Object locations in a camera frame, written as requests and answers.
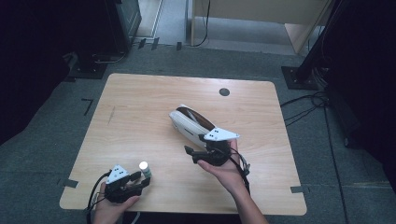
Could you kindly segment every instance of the black dot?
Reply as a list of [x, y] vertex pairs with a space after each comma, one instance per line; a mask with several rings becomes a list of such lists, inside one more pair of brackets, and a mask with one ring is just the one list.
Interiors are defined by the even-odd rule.
[[219, 90], [219, 93], [220, 93], [220, 95], [222, 95], [222, 96], [228, 96], [228, 95], [230, 95], [230, 91], [229, 91], [227, 88], [221, 88], [221, 89]]

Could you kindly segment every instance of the human hand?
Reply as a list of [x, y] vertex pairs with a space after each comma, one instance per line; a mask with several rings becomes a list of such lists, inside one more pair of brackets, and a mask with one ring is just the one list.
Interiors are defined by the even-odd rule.
[[114, 224], [120, 218], [128, 208], [134, 205], [138, 200], [139, 196], [129, 198], [124, 203], [111, 203], [108, 199], [105, 199], [105, 188], [106, 183], [103, 182], [100, 187], [100, 193], [97, 198], [95, 208], [95, 215], [93, 224]]
[[[232, 158], [237, 162], [239, 165], [239, 155], [237, 154], [238, 145], [236, 139], [230, 140], [228, 142], [230, 147], [235, 149], [232, 150]], [[213, 166], [206, 161], [199, 160], [197, 162], [205, 171], [209, 172], [210, 174], [214, 175], [220, 184], [226, 188], [231, 194], [240, 190], [241, 188], [245, 188], [244, 181], [242, 176], [239, 174], [235, 164], [227, 160], [221, 166]]]

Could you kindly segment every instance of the wire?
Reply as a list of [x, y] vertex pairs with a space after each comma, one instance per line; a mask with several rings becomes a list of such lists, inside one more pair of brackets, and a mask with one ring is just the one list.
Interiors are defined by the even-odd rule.
[[321, 43], [320, 43], [320, 49], [319, 49], [319, 53], [321, 54], [321, 56], [314, 62], [312, 71], [314, 72], [314, 78], [317, 82], [319, 82], [319, 84], [323, 87], [323, 86], [327, 86], [327, 83], [324, 81], [323, 77], [315, 77], [315, 75], [320, 74], [323, 71], [318, 71], [318, 69], [316, 69], [315, 63], [317, 63], [319, 60], [323, 60], [323, 62], [325, 62], [328, 66], [328, 68], [324, 68], [324, 67], [319, 67], [319, 70], [325, 70], [325, 74], [327, 73], [327, 71], [329, 71], [329, 65], [332, 63], [332, 58], [330, 56], [326, 56], [325, 54], [325, 49], [324, 49], [324, 43], [325, 40], [327, 39], [327, 34], [329, 32], [329, 29], [331, 29], [333, 27], [333, 24], [335, 23], [335, 18], [337, 15], [337, 13], [339, 12], [341, 5], [344, 4], [344, 0], [340, 0], [337, 7], [333, 7], [335, 8], [334, 12], [332, 13], [332, 15], [330, 16], [330, 18], [327, 20], [325, 28], [323, 29], [323, 32], [321, 31], [322, 26], [320, 26], [319, 28], [319, 36], [321, 37]]
[[247, 160], [245, 160], [245, 158], [238, 152], [238, 150], [236, 150], [235, 148], [230, 147], [231, 150], [235, 151], [235, 153], [231, 153], [231, 154], [236, 154], [239, 156], [239, 158], [242, 161], [242, 166], [244, 167], [244, 174], [248, 175], [250, 174], [249, 168], [250, 168], [250, 164], [247, 162]]
[[206, 39], [207, 39], [207, 25], [208, 25], [208, 22], [209, 22], [209, 12], [210, 12], [210, 0], [209, 0], [209, 3], [207, 4], [206, 23], [204, 22], [204, 27], [205, 27], [205, 29], [206, 29], [205, 37], [204, 37], [204, 39], [202, 40], [202, 42], [201, 42], [200, 44], [198, 44], [198, 45], [192, 45], [192, 47], [199, 47], [199, 46], [201, 46], [202, 44], [204, 44], [204, 42], [205, 42]]
[[304, 96], [300, 96], [298, 98], [289, 100], [289, 101], [281, 104], [280, 106], [283, 107], [285, 105], [289, 105], [291, 103], [297, 102], [297, 101], [302, 100], [302, 99], [310, 99], [312, 105], [314, 105], [314, 106], [309, 108], [309, 109], [306, 109], [306, 110], [304, 110], [304, 111], [302, 111], [302, 112], [300, 112], [300, 113], [298, 113], [298, 114], [296, 114], [294, 116], [291, 116], [290, 118], [284, 119], [284, 121], [287, 121], [287, 120], [291, 120], [291, 119], [297, 118], [294, 121], [292, 121], [291, 123], [286, 124], [286, 126], [290, 126], [291, 124], [297, 122], [298, 120], [306, 117], [307, 115], [309, 115], [311, 112], [313, 112], [317, 108], [325, 106], [328, 103], [328, 101], [329, 101], [329, 99], [325, 95], [324, 91], [318, 91], [318, 92], [316, 92], [314, 94], [311, 94], [311, 95], [304, 95]]
[[99, 203], [99, 202], [101, 202], [101, 201], [103, 200], [103, 199], [102, 199], [102, 200], [100, 200], [100, 201], [98, 201], [98, 202], [96, 202], [96, 203], [94, 203], [94, 204], [91, 204], [91, 203], [92, 203], [93, 194], [95, 193], [95, 190], [96, 190], [96, 188], [98, 187], [100, 181], [102, 181], [102, 179], [105, 178], [106, 176], [109, 176], [110, 173], [111, 173], [111, 170], [110, 170], [108, 173], [105, 173], [105, 174], [103, 174], [101, 177], [99, 177], [99, 179], [96, 181], [95, 185], [93, 186], [93, 189], [92, 189], [91, 195], [90, 195], [90, 199], [88, 200], [88, 206], [87, 206], [87, 208], [85, 209], [85, 210], [87, 211], [87, 216], [86, 216], [87, 224], [91, 224], [91, 223], [92, 223], [92, 222], [91, 222], [91, 210], [93, 209], [93, 207], [94, 207], [97, 203]]
[[327, 133], [328, 133], [329, 146], [330, 146], [330, 150], [331, 150], [331, 153], [332, 153], [332, 164], [334, 166], [334, 171], [335, 171], [336, 178], [337, 178], [337, 184], [338, 184], [338, 188], [340, 190], [340, 196], [341, 196], [341, 202], [342, 202], [342, 205], [343, 205], [345, 221], [346, 221], [346, 224], [348, 224], [349, 221], [348, 221], [348, 217], [347, 217], [347, 206], [346, 206], [346, 202], [345, 202], [345, 198], [344, 198], [344, 191], [343, 191], [342, 184], [341, 184], [341, 178], [340, 178], [340, 175], [339, 175], [339, 172], [338, 172], [338, 167], [337, 167], [337, 164], [336, 164], [336, 161], [335, 161], [334, 148], [333, 148], [333, 145], [332, 145], [332, 135], [331, 135], [329, 119], [328, 119], [328, 115], [327, 115], [327, 105], [328, 105], [329, 99], [327, 98], [327, 96], [326, 96], [324, 91], [318, 91], [318, 92], [316, 92], [316, 93], [314, 93], [312, 95], [304, 95], [304, 96], [298, 97], [296, 99], [289, 100], [286, 103], [282, 104], [281, 106], [288, 105], [288, 104], [291, 104], [291, 103], [294, 103], [294, 102], [297, 102], [297, 101], [299, 101], [301, 99], [306, 99], [306, 98], [311, 99], [311, 103], [314, 106], [311, 107], [310, 109], [307, 109], [307, 110], [299, 113], [298, 115], [295, 115], [295, 116], [291, 117], [290, 119], [293, 119], [293, 118], [298, 117], [299, 115], [303, 114], [301, 117], [299, 117], [297, 119], [297, 120], [299, 120], [299, 119], [305, 117], [306, 115], [308, 115], [309, 113], [311, 113], [312, 111], [314, 111], [315, 109], [317, 109], [319, 107], [323, 108], [324, 118], [325, 118], [325, 122], [326, 122], [326, 129], [327, 129]]
[[338, 172], [337, 164], [336, 164], [336, 161], [335, 161], [334, 148], [332, 146], [332, 136], [331, 136], [331, 132], [330, 132], [330, 125], [329, 125], [329, 119], [327, 117], [326, 106], [323, 106], [323, 111], [324, 111], [324, 118], [326, 120], [326, 129], [327, 129], [327, 134], [328, 134], [328, 138], [329, 138], [330, 151], [332, 153], [332, 164], [334, 166], [335, 175], [337, 177], [337, 182], [338, 182], [338, 188], [340, 190], [340, 196], [341, 196], [341, 202], [343, 204], [345, 221], [346, 221], [346, 224], [348, 224], [349, 220], [348, 220], [348, 217], [347, 217], [347, 206], [346, 206], [346, 202], [345, 202], [345, 199], [344, 199], [344, 190], [343, 190], [343, 186], [341, 184], [340, 174]]
[[[219, 153], [221, 153], [221, 154], [223, 154], [223, 155], [226, 155], [222, 150], [220, 150], [220, 149], [218, 149], [218, 148], [216, 148], [216, 147], [212, 147], [211, 149], [214, 149], [214, 150], [216, 150], [217, 152], [219, 152]], [[243, 158], [242, 155], [239, 154], [238, 151], [236, 151], [236, 153], [238, 153], [238, 155], [240, 156], [240, 158]], [[248, 178], [247, 178], [246, 172], [245, 172], [244, 170], [242, 170], [242, 168], [241, 168], [241, 166], [238, 164], [238, 162], [236, 162], [231, 156], [229, 156], [228, 159], [236, 166], [236, 169], [238, 170], [239, 174], [241, 175], [242, 179], [244, 180], [245, 187], [247, 188], [247, 192], [248, 192], [248, 194], [250, 194], [250, 186], [249, 186], [250, 184], [249, 184], [249, 182], [248, 182]], [[242, 163], [244, 163], [244, 167], [245, 167], [245, 162], [246, 162], [245, 159], [243, 159], [243, 160], [242, 160]]]
[[126, 53], [122, 53], [122, 56], [118, 58], [116, 61], [108, 61], [108, 62], [101, 62], [101, 61], [95, 61], [95, 63], [117, 63], [121, 61], [125, 57]]
[[140, 218], [140, 212], [137, 212], [136, 217], [134, 218], [134, 220], [131, 222], [131, 224], [135, 224], [136, 221]]
[[329, 71], [329, 68], [325, 68], [325, 67], [313, 67], [312, 68], [312, 74], [313, 77], [315, 79], [315, 81], [324, 89], [325, 87], [327, 87], [328, 83], [327, 81], [324, 79], [324, 77], [326, 76], [327, 72]]

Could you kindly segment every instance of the gray carpet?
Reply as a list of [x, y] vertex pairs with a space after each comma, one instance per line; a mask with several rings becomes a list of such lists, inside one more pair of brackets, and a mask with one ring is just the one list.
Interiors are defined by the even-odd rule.
[[[59, 201], [108, 75], [112, 73], [215, 77], [272, 81], [280, 103], [314, 91], [288, 90], [280, 67], [299, 66], [298, 56], [151, 45], [133, 50], [107, 67], [103, 79], [63, 82], [38, 110], [29, 126], [0, 146], [0, 223], [85, 223], [82, 211], [63, 210]], [[93, 99], [86, 115], [89, 102]], [[289, 118], [312, 107], [302, 100], [282, 107]], [[394, 223], [396, 196], [381, 164], [361, 149], [344, 147], [331, 108], [323, 108], [288, 126], [307, 213], [268, 216], [271, 223]], [[341, 181], [343, 198], [338, 185]], [[343, 203], [346, 207], [347, 221]], [[194, 223], [211, 223], [210, 217]], [[137, 223], [192, 223], [185, 214], [142, 214]]]

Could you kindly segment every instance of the black controller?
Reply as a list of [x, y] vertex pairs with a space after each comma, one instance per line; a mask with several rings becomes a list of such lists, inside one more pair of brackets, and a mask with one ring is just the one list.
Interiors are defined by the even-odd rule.
[[149, 185], [150, 178], [142, 180], [139, 184], [127, 185], [129, 181], [136, 181], [140, 176], [141, 172], [138, 171], [113, 183], [106, 184], [105, 198], [112, 203], [124, 203], [132, 196], [141, 195], [143, 188]]
[[200, 135], [200, 140], [206, 142], [206, 151], [194, 151], [193, 148], [184, 146], [186, 153], [192, 156], [192, 161], [197, 163], [203, 160], [214, 166], [221, 166], [231, 157], [231, 149], [227, 141], [209, 141]]

